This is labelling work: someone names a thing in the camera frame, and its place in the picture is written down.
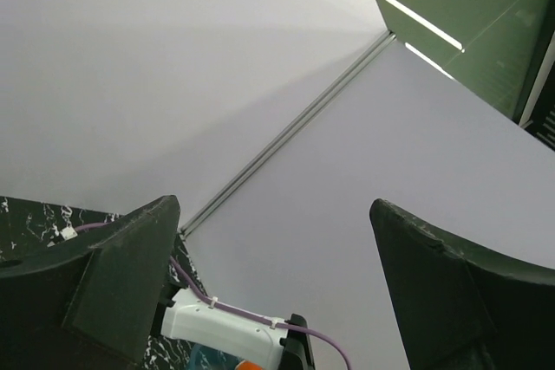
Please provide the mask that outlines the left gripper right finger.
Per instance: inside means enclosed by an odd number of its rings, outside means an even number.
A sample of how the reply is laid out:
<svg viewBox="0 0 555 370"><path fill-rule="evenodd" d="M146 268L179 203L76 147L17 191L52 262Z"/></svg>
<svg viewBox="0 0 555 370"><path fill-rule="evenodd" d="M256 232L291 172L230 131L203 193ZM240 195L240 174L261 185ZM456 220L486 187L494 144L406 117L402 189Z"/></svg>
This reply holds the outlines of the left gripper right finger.
<svg viewBox="0 0 555 370"><path fill-rule="evenodd" d="M554 271L438 228L387 200L369 209L412 369L552 369Z"/></svg>

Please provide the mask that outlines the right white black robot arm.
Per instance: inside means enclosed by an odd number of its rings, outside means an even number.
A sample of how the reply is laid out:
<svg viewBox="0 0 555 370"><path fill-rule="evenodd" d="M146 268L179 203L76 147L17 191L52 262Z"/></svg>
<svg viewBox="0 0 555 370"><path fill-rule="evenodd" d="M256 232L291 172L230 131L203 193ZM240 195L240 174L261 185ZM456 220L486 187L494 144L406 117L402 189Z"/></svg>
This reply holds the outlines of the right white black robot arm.
<svg viewBox="0 0 555 370"><path fill-rule="evenodd" d="M253 321L205 302L191 288L172 286L159 301L153 331L236 356L263 369L313 369L314 357L306 322L297 330L280 328L285 321Z"/></svg>

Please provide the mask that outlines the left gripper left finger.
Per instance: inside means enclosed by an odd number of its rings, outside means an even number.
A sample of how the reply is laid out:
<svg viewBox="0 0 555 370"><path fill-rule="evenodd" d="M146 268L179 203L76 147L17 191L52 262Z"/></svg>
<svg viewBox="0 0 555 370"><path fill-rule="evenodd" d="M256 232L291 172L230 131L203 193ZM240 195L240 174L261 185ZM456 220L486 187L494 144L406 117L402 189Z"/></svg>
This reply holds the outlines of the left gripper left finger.
<svg viewBox="0 0 555 370"><path fill-rule="evenodd" d="M1 215L1 366L135 369L147 349L180 204L167 195L50 247Z"/></svg>

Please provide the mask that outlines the blue translucent plastic tray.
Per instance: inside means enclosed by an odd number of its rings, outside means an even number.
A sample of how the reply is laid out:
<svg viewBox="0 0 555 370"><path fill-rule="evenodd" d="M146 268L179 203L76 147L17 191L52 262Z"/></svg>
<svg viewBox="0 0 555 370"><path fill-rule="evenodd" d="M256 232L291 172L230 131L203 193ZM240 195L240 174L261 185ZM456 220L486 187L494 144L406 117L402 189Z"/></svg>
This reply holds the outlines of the blue translucent plastic tray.
<svg viewBox="0 0 555 370"><path fill-rule="evenodd" d="M194 344L186 370L234 370L240 358L201 344Z"/></svg>

